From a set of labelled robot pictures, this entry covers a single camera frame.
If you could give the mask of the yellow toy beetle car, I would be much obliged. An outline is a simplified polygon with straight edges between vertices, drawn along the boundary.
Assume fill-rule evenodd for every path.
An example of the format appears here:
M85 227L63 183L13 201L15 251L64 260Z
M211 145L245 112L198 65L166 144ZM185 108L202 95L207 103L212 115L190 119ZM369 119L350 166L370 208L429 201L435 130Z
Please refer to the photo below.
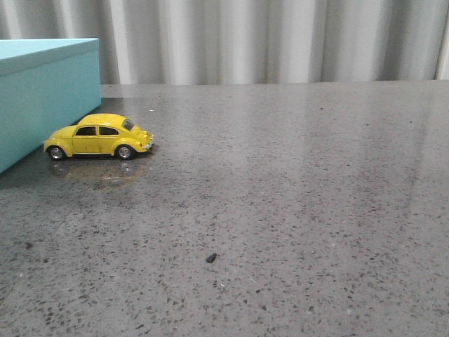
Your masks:
M54 132L43 143L43 151L54 160L79 154L108 154L122 160L147 152L154 136L119 114L89 114L77 124Z

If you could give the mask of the light blue storage box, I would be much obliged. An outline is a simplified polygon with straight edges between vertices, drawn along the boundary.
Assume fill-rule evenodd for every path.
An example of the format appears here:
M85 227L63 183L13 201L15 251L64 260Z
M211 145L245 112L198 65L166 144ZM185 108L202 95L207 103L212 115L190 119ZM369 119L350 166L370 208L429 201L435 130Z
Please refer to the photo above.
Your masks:
M100 104L98 39L1 40L1 170Z

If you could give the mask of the small black debris chip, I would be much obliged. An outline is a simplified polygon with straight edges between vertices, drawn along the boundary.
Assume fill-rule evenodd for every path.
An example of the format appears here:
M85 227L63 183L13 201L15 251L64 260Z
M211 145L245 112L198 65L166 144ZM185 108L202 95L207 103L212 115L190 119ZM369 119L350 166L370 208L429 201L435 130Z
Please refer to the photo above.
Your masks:
M207 262L207 263L212 263L212 262L216 259L216 257L217 257L217 254L216 254L216 253L212 253L211 255L209 255L209 256L206 258L206 262Z

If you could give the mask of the white pleated curtain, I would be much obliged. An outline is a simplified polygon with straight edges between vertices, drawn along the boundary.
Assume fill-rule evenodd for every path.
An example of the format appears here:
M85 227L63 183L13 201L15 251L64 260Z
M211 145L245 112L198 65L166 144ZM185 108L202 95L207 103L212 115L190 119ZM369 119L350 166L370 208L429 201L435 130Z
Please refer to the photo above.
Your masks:
M448 78L447 1L2 1L1 37L96 37L105 84Z

